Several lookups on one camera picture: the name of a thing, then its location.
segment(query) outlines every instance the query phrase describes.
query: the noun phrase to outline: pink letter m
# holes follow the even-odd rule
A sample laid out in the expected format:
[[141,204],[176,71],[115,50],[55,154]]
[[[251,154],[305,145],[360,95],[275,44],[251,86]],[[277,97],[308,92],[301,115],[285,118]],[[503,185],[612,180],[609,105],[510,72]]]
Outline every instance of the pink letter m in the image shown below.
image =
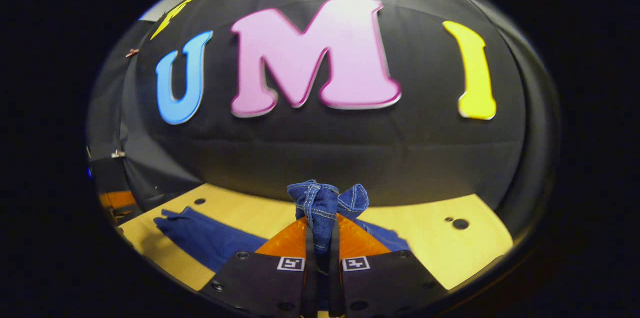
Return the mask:
[[396,103],[377,12],[379,0],[327,0],[301,32],[280,10],[266,9],[237,21],[238,93],[231,112],[241,118],[269,113],[278,101],[266,85],[265,63],[291,106],[307,101],[320,62],[330,54],[330,74],[320,99],[336,109],[376,109]]

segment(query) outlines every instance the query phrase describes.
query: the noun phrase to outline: yellow letter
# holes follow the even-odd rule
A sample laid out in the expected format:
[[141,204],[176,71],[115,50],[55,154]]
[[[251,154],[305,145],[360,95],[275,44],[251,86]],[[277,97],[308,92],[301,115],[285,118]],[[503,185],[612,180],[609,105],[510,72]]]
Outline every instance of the yellow letter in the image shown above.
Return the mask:
[[169,23],[171,22],[171,19],[173,19],[174,16],[178,15],[180,10],[182,10],[182,8],[184,8],[185,5],[187,5],[187,3],[189,3],[189,1],[192,1],[192,0],[185,0],[182,3],[180,3],[180,5],[176,6],[173,9],[171,9],[169,14],[167,14],[166,17],[164,18],[164,21],[162,21],[162,23],[160,23],[160,26],[158,26],[158,30],[156,30],[155,33],[153,33],[153,35],[151,35],[151,39],[149,39],[149,40],[153,40],[153,38],[155,38],[156,35],[158,35],[158,33],[160,33],[162,30],[164,30],[167,27],[167,25],[169,25]]
[[491,90],[485,41],[478,33],[457,22],[445,21],[442,25],[457,40],[465,67],[466,90],[457,102],[460,115],[471,119],[493,119],[497,106]]

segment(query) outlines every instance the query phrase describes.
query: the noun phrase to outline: letter m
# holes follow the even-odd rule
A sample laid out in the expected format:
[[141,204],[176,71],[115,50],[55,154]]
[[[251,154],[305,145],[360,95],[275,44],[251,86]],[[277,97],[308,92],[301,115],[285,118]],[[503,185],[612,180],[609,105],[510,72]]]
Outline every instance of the letter m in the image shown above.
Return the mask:
[[336,109],[376,109],[396,103],[401,89],[389,74],[378,0],[327,0],[304,32],[280,10],[267,9],[237,21],[240,36],[238,93],[231,102],[237,117],[269,113],[278,101],[266,85],[265,64],[291,106],[307,101],[318,68],[329,52],[329,79],[320,99]]

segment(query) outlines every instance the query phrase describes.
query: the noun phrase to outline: black background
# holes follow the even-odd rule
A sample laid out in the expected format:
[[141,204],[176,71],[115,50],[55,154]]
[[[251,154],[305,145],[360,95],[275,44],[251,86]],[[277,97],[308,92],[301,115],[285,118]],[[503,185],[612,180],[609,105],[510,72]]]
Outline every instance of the black background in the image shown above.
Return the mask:
[[[156,1],[3,6],[11,35],[4,41],[11,54],[3,89],[11,170],[5,201],[15,205],[2,209],[9,216],[3,250],[15,316],[221,316],[139,263],[100,217],[87,177],[90,88],[115,42]],[[555,78],[564,152],[542,243],[448,316],[637,315],[630,248],[636,196],[625,185],[634,172],[630,22],[637,0],[492,1],[530,35]]]

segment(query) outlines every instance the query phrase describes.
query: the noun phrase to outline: blue letter u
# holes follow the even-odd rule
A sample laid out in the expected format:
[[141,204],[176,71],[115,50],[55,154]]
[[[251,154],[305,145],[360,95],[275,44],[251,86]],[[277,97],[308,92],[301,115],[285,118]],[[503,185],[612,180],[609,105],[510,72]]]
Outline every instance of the blue letter u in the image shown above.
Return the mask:
[[212,36],[213,31],[205,31],[184,45],[182,52],[187,56],[187,84],[182,99],[176,99],[172,89],[173,62],[178,56],[178,51],[172,51],[158,62],[155,68],[158,78],[158,109],[165,122],[172,125],[182,124],[198,111],[204,92],[204,75],[202,74],[204,45]]

